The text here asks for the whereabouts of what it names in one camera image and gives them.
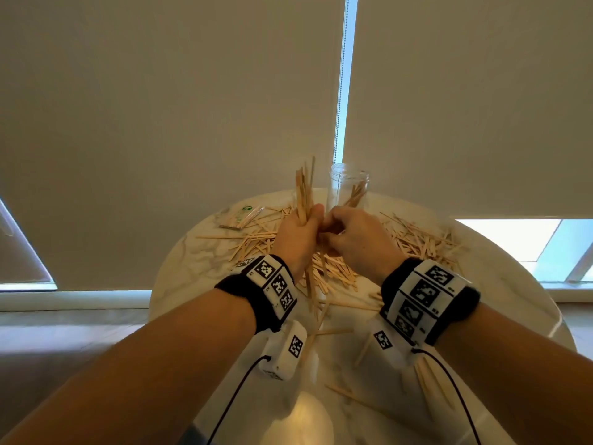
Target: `marble table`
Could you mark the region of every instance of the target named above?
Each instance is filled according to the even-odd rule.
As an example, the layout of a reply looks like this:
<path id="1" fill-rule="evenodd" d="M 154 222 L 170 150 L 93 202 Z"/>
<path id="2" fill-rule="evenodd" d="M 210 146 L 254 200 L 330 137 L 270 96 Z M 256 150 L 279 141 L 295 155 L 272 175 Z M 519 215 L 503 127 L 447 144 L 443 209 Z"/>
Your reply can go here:
<path id="1" fill-rule="evenodd" d="M 285 206 L 293 192 L 268 193 L 243 204 Z M 325 189 L 315 189 L 316 202 L 324 203 Z M 366 210 L 372 214 L 395 212 L 420 227 L 440 231 L 451 227 L 454 235 L 467 246 L 460 256 L 465 276 L 483 294 L 491 307 L 526 327 L 574 350 L 574 342 L 562 316 L 540 284 L 511 256 L 477 232 L 449 218 L 407 201 L 370 193 Z M 193 227 L 173 247 L 161 269 L 150 300 L 149 319 L 154 319 L 185 301 L 211 289 L 231 268 L 226 239 L 196 239 L 197 235 L 233 235 L 217 228 L 229 209 L 213 214 Z M 360 278 L 358 292 L 344 291 L 345 299 L 368 299 L 366 293 L 378 288 Z M 259 371 L 249 376 L 218 430 L 218 444 L 316 444 L 316 445 L 393 445 L 393 444 L 473 444 L 471 429 L 461 408 L 451 409 L 440 396 L 425 400 L 413 368 L 396 371 L 371 347 L 362 363 L 353 368 L 368 336 L 367 320 L 375 315 L 349 307 L 332 306 L 331 317 L 323 328 L 350 327 L 347 335 L 317 337 L 304 366 L 290 381 L 277 381 Z M 300 300 L 291 314 L 309 332 L 314 330 L 312 314 L 305 300 Z M 208 436 L 230 400 L 242 376 L 260 356 L 267 332 L 255 336 L 220 386 L 195 419 L 195 425 Z M 496 420 L 486 411 L 461 379 L 453 373 L 476 423 L 482 443 L 512 444 Z M 445 386 L 446 377 L 437 374 Z M 411 431 L 381 414 L 345 399 L 327 389 L 331 383 L 355 393 L 375 405 L 398 412 L 440 431 L 440 441 Z"/>

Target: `cable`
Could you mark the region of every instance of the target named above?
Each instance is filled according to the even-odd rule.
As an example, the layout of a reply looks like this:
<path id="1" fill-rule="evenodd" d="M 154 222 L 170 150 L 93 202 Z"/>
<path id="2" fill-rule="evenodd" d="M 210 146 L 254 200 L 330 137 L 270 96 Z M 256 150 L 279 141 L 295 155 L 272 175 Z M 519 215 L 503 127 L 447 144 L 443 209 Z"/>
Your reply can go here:
<path id="1" fill-rule="evenodd" d="M 451 381 L 451 384 L 453 384 L 453 387 L 455 388 L 455 391 L 457 392 L 457 396 L 459 397 L 459 400 L 461 401 L 461 404 L 463 405 L 463 409 L 465 410 L 465 414 L 467 415 L 467 419 L 470 421 L 471 430 L 474 431 L 474 435 L 476 436 L 476 442 L 478 443 L 478 445 L 482 445 L 482 442 L 480 442 L 480 438 L 478 436 L 478 432 L 476 431 L 476 427 L 474 426 L 474 421 L 471 419 L 470 411 L 467 409 L 467 406 L 465 405 L 465 401 L 463 401 L 463 397 L 461 396 L 461 392 L 457 388 L 457 384 L 455 383 L 455 381 L 453 381 L 453 377 L 451 376 L 451 374 L 449 374 L 449 372 L 447 371 L 447 369 L 445 368 L 445 366 L 443 364 L 441 364 L 441 361 L 439 361 L 439 359 L 435 358 L 432 354 L 430 354 L 426 350 L 421 350 L 420 348 L 414 348 L 412 350 L 412 353 L 424 353 L 424 354 L 428 354 L 428 356 L 430 356 L 431 358 L 433 358 L 434 361 L 437 364 L 439 364 L 439 366 L 441 366 L 441 368 L 447 374 L 447 376 L 449 376 L 449 380 Z"/>
<path id="2" fill-rule="evenodd" d="M 212 442 L 212 439 L 214 439 L 214 434 L 217 433 L 218 431 L 218 427 L 221 425 L 222 420 L 224 420 L 224 417 L 226 415 L 226 413 L 228 412 L 228 410 L 231 407 L 231 404 L 233 404 L 233 401 L 235 400 L 235 397 L 237 396 L 237 394 L 239 393 L 239 389 L 241 389 L 241 386 L 243 385 L 243 383 L 245 382 L 245 380 L 247 379 L 247 377 L 249 376 L 249 374 L 251 373 L 251 371 L 255 368 L 255 366 L 257 364 L 260 363 L 260 361 L 270 361 L 271 360 L 271 356 L 265 355 L 265 356 L 261 356 L 258 360 L 256 360 L 251 367 L 249 367 L 249 370 L 247 371 L 247 373 L 245 374 L 245 376 L 243 377 L 243 379 L 241 380 L 241 382 L 239 383 L 239 385 L 237 386 L 237 389 L 235 390 L 235 393 L 233 394 L 231 400 L 228 402 L 228 404 L 226 405 L 226 409 L 224 410 L 224 412 L 222 413 L 217 425 L 214 427 L 214 431 L 212 431 L 212 435 L 210 436 L 210 439 L 208 439 L 208 442 L 206 443 L 206 445 L 210 445 Z"/>

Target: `transparent container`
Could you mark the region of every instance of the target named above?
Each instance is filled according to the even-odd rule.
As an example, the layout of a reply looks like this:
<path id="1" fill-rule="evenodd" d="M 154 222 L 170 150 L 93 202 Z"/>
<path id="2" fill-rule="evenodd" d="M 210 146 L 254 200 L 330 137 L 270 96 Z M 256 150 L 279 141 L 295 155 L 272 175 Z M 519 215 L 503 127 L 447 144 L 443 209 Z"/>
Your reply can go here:
<path id="1" fill-rule="evenodd" d="M 330 170 L 330 184 L 327 188 L 326 212 L 334 206 L 367 206 L 369 174 L 352 164 L 333 164 Z"/>

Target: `gray floor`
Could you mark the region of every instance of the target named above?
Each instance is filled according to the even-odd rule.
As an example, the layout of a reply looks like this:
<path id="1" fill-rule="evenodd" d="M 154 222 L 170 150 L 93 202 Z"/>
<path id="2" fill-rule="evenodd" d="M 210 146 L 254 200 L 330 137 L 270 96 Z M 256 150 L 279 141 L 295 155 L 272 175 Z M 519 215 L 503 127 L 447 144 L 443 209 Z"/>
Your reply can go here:
<path id="1" fill-rule="evenodd" d="M 593 304 L 560 309 L 578 351 L 593 359 Z M 147 319 L 145 309 L 0 313 L 0 437 Z"/>

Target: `hand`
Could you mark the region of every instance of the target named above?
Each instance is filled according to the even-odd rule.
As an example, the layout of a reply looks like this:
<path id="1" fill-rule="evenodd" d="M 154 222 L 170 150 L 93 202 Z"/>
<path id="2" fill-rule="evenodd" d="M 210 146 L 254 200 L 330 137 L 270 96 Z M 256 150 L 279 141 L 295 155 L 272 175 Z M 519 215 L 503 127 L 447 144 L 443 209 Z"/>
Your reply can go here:
<path id="1" fill-rule="evenodd" d="M 406 259 L 379 219 L 362 209 L 335 206 L 323 219 L 320 231 L 322 246 L 330 256 L 342 256 L 356 273 L 377 285 Z"/>
<path id="2" fill-rule="evenodd" d="M 306 225 L 301 226 L 298 214 L 293 211 L 280 224 L 271 253 L 281 257 L 286 263 L 295 280 L 299 282 L 305 266 L 315 252 L 317 230 L 323 220 L 323 205 L 315 205 L 311 209 L 311 217 Z"/>

